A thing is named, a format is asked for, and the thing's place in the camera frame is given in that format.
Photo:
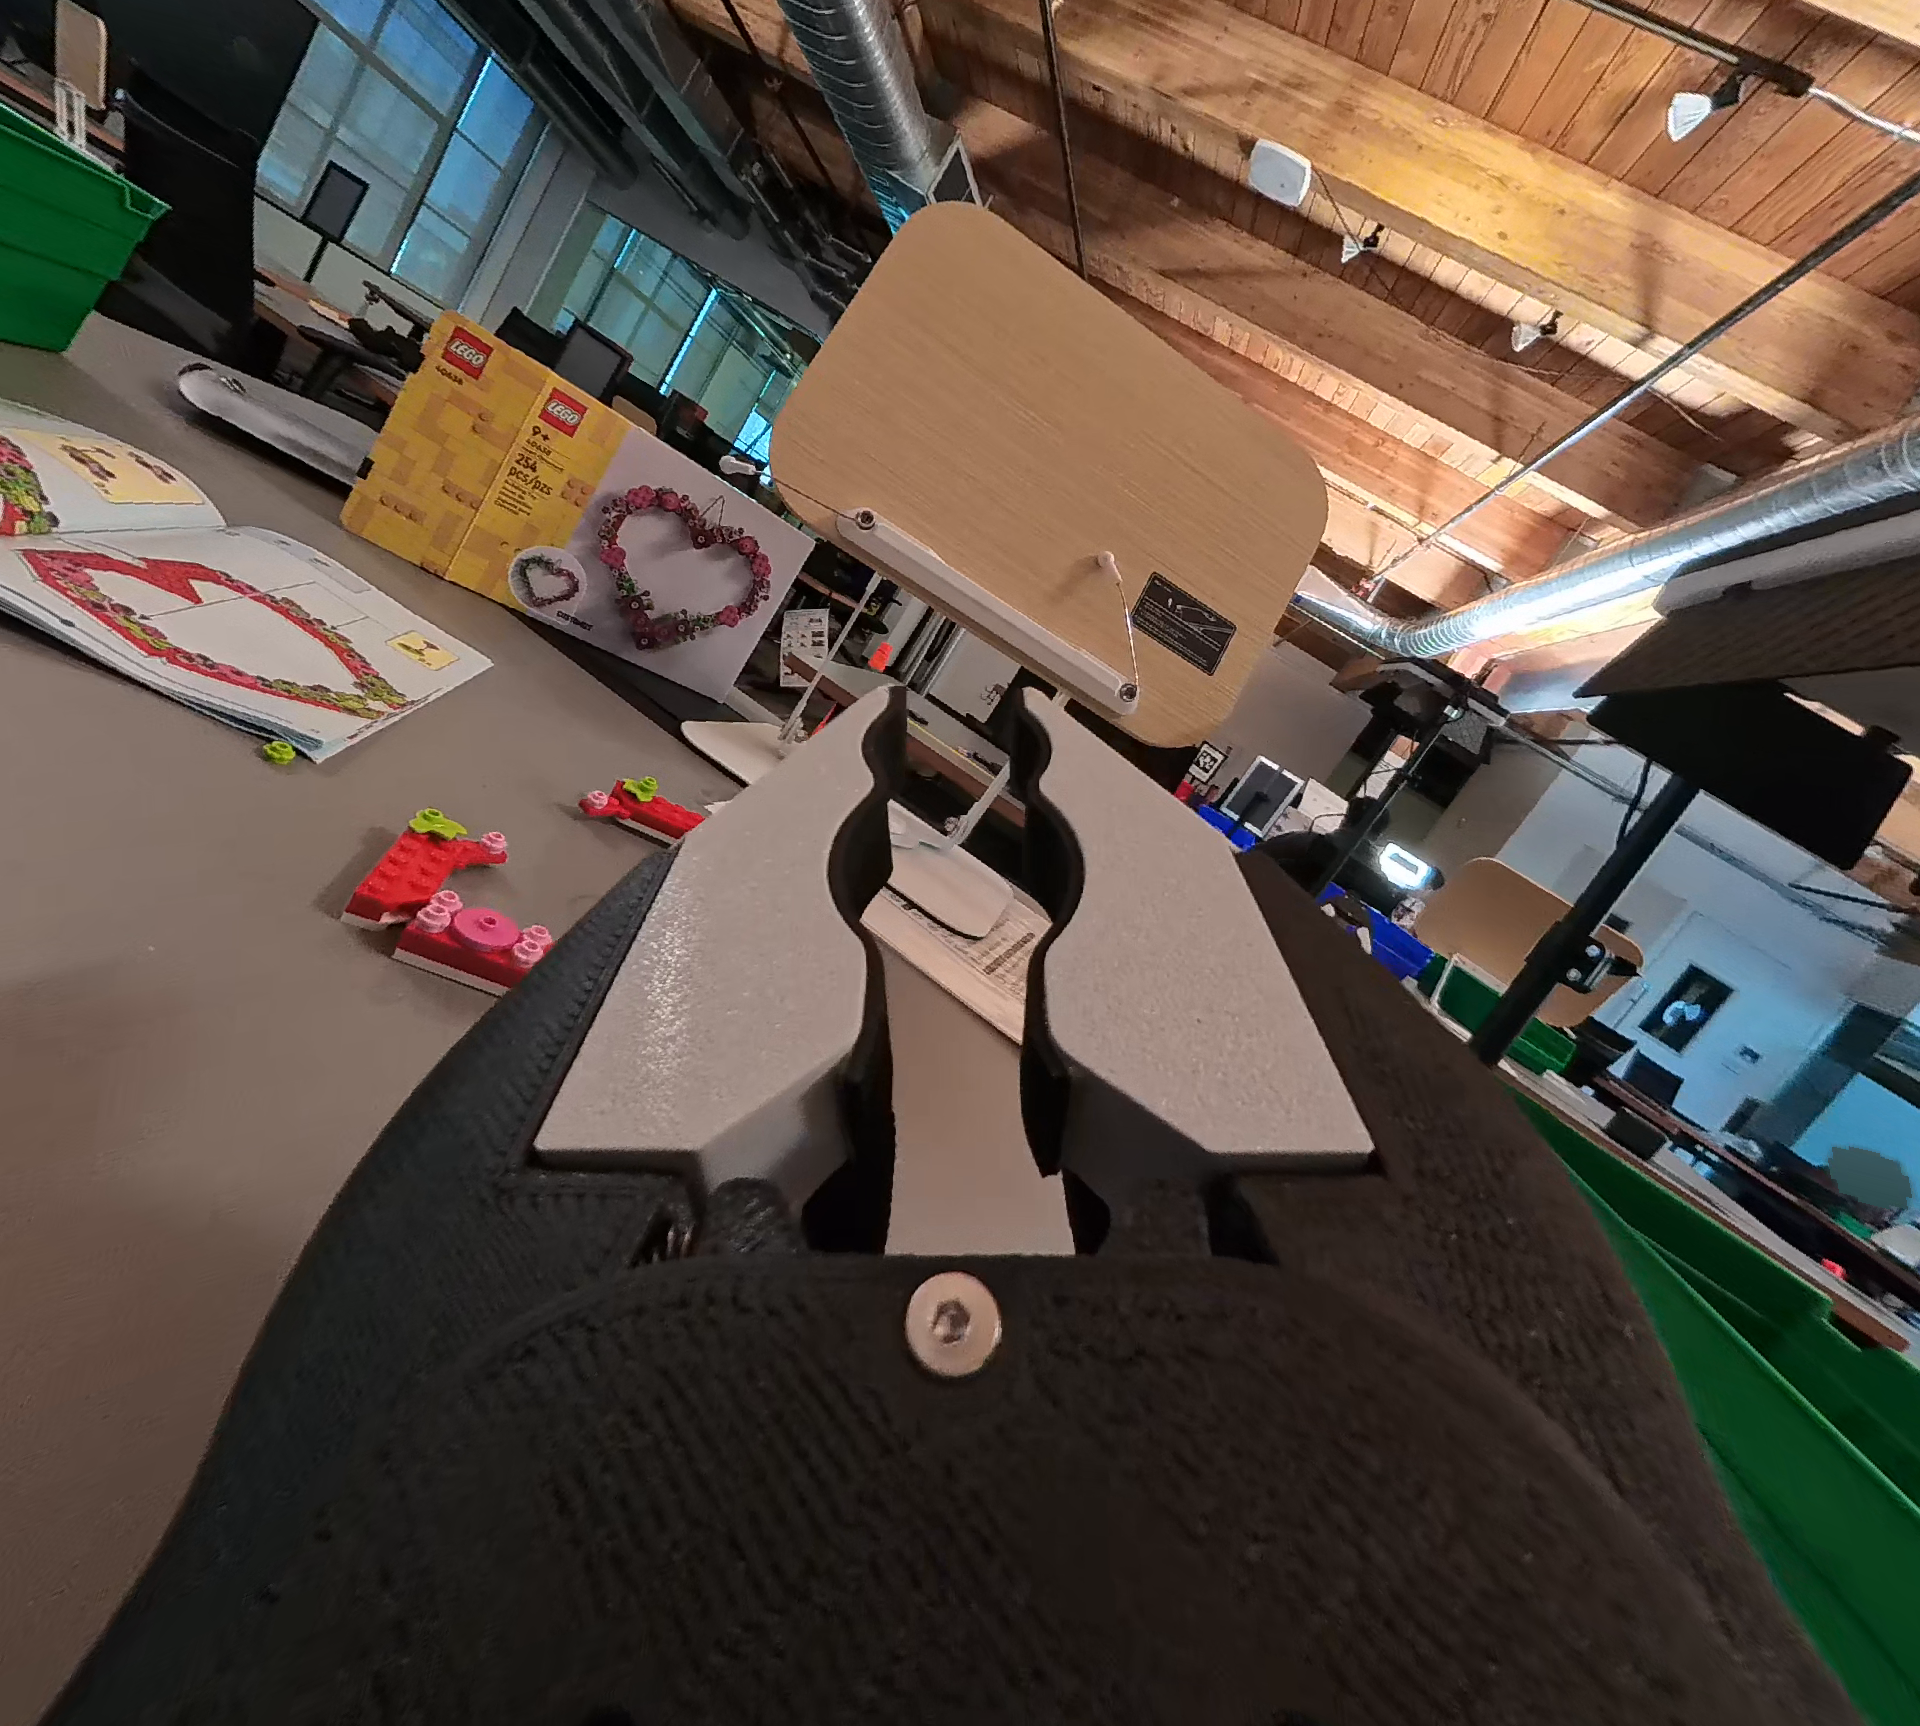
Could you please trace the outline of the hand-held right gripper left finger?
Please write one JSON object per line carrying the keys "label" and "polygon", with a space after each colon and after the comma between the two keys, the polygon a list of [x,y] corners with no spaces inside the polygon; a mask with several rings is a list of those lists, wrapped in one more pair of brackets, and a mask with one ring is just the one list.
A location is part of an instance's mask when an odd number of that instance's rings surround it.
{"label": "hand-held right gripper left finger", "polygon": [[903,737],[903,690],[879,687],[685,839],[546,1114],[541,1164],[895,1190],[866,910],[895,873]]}

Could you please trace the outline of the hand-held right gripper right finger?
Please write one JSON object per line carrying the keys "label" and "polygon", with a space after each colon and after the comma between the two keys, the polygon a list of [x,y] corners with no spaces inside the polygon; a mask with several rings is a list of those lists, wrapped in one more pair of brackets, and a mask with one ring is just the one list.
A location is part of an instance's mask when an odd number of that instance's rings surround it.
{"label": "hand-held right gripper right finger", "polygon": [[1229,1175],[1353,1175],[1377,1142],[1237,850],[1080,724],[1020,696],[1024,1132],[1090,1195]]}

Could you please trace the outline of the long red lego piece green leaf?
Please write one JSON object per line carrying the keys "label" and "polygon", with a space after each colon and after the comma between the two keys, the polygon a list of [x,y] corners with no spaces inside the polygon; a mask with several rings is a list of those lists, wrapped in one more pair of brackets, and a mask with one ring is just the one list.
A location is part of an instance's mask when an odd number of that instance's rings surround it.
{"label": "long red lego piece green leaf", "polygon": [[628,827],[661,848],[677,848],[698,824],[707,823],[707,813],[698,805],[685,805],[678,799],[668,799],[661,795],[661,779],[619,779],[613,786],[595,786],[578,797],[578,808],[589,820],[602,820],[619,827]]}

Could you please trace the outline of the red lego piece large pink flower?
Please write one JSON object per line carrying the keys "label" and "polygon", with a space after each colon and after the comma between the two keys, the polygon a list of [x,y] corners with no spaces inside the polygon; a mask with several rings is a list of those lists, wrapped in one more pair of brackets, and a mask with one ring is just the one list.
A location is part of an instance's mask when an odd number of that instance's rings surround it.
{"label": "red lego piece large pink flower", "polygon": [[458,890],[432,893],[402,929],[395,962],[444,974],[479,993],[511,993],[553,946],[546,925],[466,903]]}

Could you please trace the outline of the yellow lego set box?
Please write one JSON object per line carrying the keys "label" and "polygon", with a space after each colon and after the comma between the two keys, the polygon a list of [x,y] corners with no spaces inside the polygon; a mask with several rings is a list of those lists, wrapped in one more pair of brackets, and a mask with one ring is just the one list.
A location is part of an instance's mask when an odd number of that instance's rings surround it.
{"label": "yellow lego set box", "polygon": [[442,312],[341,523],[567,642],[724,699],[812,538],[647,419]]}

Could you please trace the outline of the lego instruction booklet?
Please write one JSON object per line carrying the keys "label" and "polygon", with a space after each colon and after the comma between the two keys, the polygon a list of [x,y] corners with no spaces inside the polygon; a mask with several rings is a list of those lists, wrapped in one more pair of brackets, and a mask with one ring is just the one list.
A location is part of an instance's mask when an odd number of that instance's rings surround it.
{"label": "lego instruction booklet", "polygon": [[228,526],[158,449],[12,399],[5,616],[308,759],[492,668],[343,562]]}

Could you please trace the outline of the barcode label paper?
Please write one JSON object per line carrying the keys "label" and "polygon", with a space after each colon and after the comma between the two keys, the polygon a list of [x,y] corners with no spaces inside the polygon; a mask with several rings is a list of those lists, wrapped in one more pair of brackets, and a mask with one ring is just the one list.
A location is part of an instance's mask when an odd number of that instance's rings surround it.
{"label": "barcode label paper", "polygon": [[1006,1040],[1024,1040],[1026,968],[1051,921],[1015,893],[1001,918],[967,937],[886,888],[865,912],[870,934]]}

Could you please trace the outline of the black panel pole stand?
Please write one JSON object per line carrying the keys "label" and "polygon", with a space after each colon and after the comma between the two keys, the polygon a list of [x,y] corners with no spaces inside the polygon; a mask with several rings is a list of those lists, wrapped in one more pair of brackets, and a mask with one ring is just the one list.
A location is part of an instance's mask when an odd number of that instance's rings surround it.
{"label": "black panel pole stand", "polygon": [[1498,1062],[1616,897],[1708,795],[1833,870],[1872,848],[1918,756],[1918,504],[1683,564],[1594,678],[1594,724],[1668,779],[1470,1037]]}

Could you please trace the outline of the green plastic bin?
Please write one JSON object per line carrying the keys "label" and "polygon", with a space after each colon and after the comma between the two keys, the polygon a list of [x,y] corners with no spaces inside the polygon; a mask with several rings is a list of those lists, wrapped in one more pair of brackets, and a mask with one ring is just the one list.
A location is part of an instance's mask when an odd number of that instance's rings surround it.
{"label": "green plastic bin", "polygon": [[66,351],[168,208],[5,107],[5,341]]}
{"label": "green plastic bin", "polygon": [[1545,1092],[1533,1119],[1594,1209],[1742,1531],[1869,1722],[1918,1722],[1918,1366]]}

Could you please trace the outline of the grey plastic bag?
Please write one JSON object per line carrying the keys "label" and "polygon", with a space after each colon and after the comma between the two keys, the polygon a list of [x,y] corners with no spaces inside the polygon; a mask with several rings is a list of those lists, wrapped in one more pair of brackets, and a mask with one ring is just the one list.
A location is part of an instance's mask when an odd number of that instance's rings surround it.
{"label": "grey plastic bag", "polygon": [[219,426],[311,470],[332,470],[355,483],[376,447],[376,427],[287,387],[257,382],[213,360],[192,355],[175,371],[179,397]]}

